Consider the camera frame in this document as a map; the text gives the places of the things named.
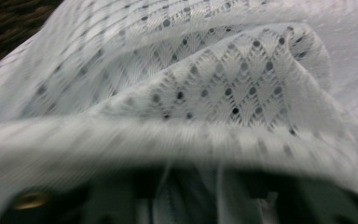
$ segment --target white mesh fabric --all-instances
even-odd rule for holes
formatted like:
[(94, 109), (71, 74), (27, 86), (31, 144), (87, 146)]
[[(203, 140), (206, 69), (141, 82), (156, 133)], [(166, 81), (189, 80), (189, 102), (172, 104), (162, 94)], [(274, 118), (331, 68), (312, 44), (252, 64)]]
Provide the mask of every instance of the white mesh fabric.
[(67, 0), (0, 62), (0, 205), (171, 162), (358, 192), (358, 0)]

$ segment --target brown woven surface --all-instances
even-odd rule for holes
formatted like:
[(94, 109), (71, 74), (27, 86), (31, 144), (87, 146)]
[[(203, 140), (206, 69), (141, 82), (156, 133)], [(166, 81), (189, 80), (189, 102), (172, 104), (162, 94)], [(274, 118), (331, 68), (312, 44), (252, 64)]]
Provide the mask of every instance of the brown woven surface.
[(34, 35), (62, 0), (0, 0), (0, 60)]

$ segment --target brass grommet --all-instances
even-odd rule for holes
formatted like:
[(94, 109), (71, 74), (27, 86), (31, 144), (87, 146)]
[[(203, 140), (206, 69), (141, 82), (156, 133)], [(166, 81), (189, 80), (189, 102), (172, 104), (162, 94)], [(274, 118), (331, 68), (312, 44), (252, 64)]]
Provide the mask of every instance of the brass grommet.
[(23, 210), (43, 206), (50, 199), (50, 196), (43, 191), (35, 191), (21, 195), (13, 203), (13, 209)]

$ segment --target white fabric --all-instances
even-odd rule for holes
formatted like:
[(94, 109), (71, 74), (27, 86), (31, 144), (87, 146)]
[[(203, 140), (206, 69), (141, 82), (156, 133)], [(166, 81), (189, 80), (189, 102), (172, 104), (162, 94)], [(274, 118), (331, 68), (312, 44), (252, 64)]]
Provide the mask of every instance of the white fabric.
[(66, 0), (0, 62), (0, 209), (191, 162), (358, 192), (358, 0)]

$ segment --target white cloth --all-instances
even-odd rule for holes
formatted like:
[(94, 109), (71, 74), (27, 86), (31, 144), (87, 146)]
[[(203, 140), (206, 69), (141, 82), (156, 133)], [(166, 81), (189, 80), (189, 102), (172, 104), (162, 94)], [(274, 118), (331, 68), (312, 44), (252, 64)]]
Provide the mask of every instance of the white cloth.
[(66, 0), (0, 62), (0, 209), (194, 162), (358, 192), (358, 0)]

